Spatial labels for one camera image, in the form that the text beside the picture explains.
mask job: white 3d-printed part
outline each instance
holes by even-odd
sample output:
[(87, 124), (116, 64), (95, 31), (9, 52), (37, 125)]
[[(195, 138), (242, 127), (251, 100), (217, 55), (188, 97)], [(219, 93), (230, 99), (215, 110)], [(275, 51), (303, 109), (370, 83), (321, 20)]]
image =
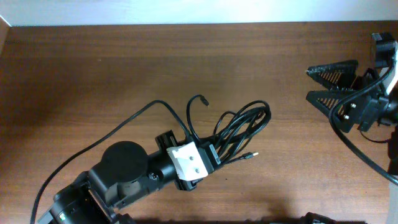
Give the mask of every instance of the white 3d-printed part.
[(191, 181), (209, 175), (194, 142), (170, 147), (167, 153), (173, 161), (179, 179)]
[[(396, 54), (395, 54), (395, 59), (394, 59), (394, 64), (397, 66), (397, 61), (398, 61), (398, 43), (395, 42), (396, 45)], [(385, 72), (388, 70), (388, 68), (383, 68), (380, 71), (380, 77), (385, 74)], [(383, 81), (383, 85), (386, 88), (386, 93), (387, 95), (390, 95), (392, 89), (396, 85), (398, 81), (398, 69), (394, 67), (394, 69), (391, 71), (391, 74)]]

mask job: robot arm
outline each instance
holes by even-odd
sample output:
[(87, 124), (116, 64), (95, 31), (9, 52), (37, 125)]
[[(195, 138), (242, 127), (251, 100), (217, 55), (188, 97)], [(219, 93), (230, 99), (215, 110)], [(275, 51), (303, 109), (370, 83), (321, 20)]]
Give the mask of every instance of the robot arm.
[[(208, 104), (201, 95), (194, 96), (189, 101), (187, 118), (191, 131), (187, 131), (185, 125), (180, 123), (186, 132), (183, 141), (178, 142), (173, 132), (167, 131), (156, 137), (159, 150), (151, 155), (135, 142), (121, 141), (113, 144), (105, 150), (99, 163), (89, 171), (82, 172), (72, 184), (54, 196), (54, 204), (38, 223), (134, 223), (129, 215), (116, 214), (114, 210), (123, 209), (172, 182), (179, 190), (191, 191), (214, 171), (257, 154), (248, 152), (235, 157), (271, 119), (271, 111), (265, 101), (253, 101), (237, 113), (226, 112), (218, 121), (214, 135), (201, 139), (193, 130), (189, 116), (190, 104), (196, 97)], [(255, 104), (262, 106), (248, 109)], [(172, 109), (170, 112), (180, 121)], [(232, 114), (233, 118), (224, 129), (216, 133), (226, 114)], [(248, 125), (246, 130), (239, 133), (245, 124)]]

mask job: screw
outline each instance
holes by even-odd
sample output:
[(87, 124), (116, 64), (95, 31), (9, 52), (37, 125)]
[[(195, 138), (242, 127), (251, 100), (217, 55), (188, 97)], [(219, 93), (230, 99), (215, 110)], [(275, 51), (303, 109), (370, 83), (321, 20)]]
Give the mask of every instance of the screw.
[(66, 220), (66, 219), (67, 219), (64, 213), (61, 213), (61, 215), (60, 215), (60, 219), (61, 219), (61, 221), (64, 221), (64, 220)]
[(154, 174), (154, 173), (150, 173), (149, 174), (149, 178), (152, 179), (152, 180), (155, 180), (157, 178), (157, 175)]

